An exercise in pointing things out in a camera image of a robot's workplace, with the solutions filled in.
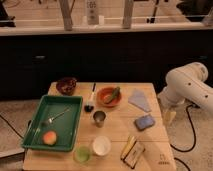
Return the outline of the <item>translucent yellowish gripper finger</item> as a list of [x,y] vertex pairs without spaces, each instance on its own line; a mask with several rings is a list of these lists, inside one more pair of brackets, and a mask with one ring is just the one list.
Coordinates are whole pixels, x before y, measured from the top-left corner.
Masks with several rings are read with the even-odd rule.
[[176,116],[176,112],[174,110],[166,110],[163,115],[163,121],[166,126],[170,125],[173,119]]

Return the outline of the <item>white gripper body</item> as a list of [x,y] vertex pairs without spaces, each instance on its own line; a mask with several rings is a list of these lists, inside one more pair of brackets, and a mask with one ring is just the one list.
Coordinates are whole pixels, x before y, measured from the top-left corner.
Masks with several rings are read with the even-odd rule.
[[172,108],[180,106],[185,102],[183,97],[165,94],[159,94],[158,99],[163,110],[171,110]]

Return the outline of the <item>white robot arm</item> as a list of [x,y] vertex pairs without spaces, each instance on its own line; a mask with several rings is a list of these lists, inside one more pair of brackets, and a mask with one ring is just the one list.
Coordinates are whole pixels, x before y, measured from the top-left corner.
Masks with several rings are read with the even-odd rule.
[[166,74],[166,86],[157,95],[165,126],[175,118],[174,108],[185,100],[213,114],[213,88],[205,84],[207,78],[207,67],[200,62],[174,68]]

